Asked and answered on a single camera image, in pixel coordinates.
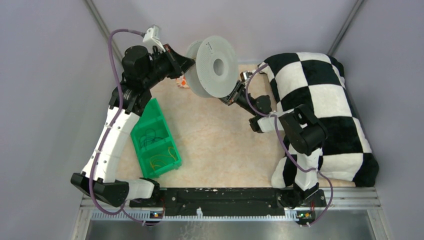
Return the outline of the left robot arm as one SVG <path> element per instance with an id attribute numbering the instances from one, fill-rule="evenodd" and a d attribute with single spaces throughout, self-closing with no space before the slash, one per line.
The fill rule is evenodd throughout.
<path id="1" fill-rule="evenodd" d="M 87 164 L 73 173 L 70 183 L 93 200 L 113 207 L 141 199 L 147 206 L 160 202 L 158 184 L 144 178 L 118 180 L 118 163 L 130 133 L 152 99 L 151 89 L 162 80 L 177 79 L 195 65 L 192 57 L 175 52 L 168 44 L 152 52 L 141 45 L 128 48 L 121 60 L 123 72 L 109 100 L 106 121 Z"/>

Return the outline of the grey plastic cable spool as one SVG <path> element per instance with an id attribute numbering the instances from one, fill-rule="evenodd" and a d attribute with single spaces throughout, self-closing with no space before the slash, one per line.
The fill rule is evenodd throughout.
<path id="1" fill-rule="evenodd" d="M 195 61 L 184 74 L 194 94 L 201 98 L 223 98 L 233 91 L 238 80 L 238 59 L 225 38 L 212 35 L 194 41 L 185 56 Z"/>

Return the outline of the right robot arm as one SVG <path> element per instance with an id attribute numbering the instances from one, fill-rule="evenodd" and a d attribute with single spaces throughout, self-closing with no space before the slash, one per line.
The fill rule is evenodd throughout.
<path id="1" fill-rule="evenodd" d="M 268 95 L 251 97 L 243 81 L 237 81 L 232 92 L 220 101 L 230 106 L 237 104 L 253 115 L 249 125 L 255 133 L 280 131 L 285 133 L 296 155 L 286 153 L 286 158 L 297 168 L 293 184 L 293 200 L 299 206 L 307 206 L 319 189 L 318 165 L 323 143 L 328 137 L 326 127 L 305 104 L 278 116 L 272 110 Z"/>

